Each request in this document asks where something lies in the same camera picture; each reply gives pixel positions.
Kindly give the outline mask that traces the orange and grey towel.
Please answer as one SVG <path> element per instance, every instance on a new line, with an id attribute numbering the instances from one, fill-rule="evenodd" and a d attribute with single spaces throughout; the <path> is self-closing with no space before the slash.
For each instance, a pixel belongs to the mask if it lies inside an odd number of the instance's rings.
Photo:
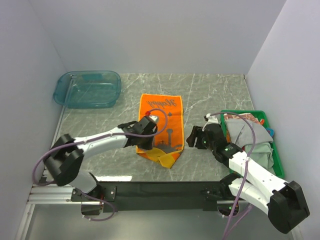
<path id="1" fill-rule="evenodd" d="M 147 113 L 158 117 L 159 133 L 153 138 L 151 150 L 137 147 L 136 154 L 170 169 L 185 147 L 182 97 L 144 93 L 140 97 L 138 118 Z"/>

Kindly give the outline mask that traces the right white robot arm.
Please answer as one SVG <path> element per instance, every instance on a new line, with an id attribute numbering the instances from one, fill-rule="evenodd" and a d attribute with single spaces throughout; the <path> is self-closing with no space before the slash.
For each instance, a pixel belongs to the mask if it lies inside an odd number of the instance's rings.
<path id="1" fill-rule="evenodd" d="M 234 143 L 227 143 L 218 123 L 193 126 L 186 139 L 189 147 L 207 149 L 215 159 L 233 173 L 223 178 L 220 194 L 226 200 L 233 197 L 246 200 L 267 216 L 281 233 L 287 234 L 310 216 L 302 187 L 287 182 L 264 169 Z"/>

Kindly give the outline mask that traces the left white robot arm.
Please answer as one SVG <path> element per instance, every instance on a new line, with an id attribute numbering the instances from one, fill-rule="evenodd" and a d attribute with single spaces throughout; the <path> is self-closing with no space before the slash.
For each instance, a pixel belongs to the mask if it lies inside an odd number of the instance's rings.
<path id="1" fill-rule="evenodd" d="M 92 136 L 72 138 L 64 134 L 53 145 L 54 151 L 44 158 L 43 163 L 57 186 L 70 185 L 81 191 L 89 201 L 103 199 L 105 191 L 96 177 L 80 170 L 83 161 L 106 151 L 131 146 L 150 150 L 158 121 L 157 116 L 146 115 L 140 121 L 123 123 Z"/>

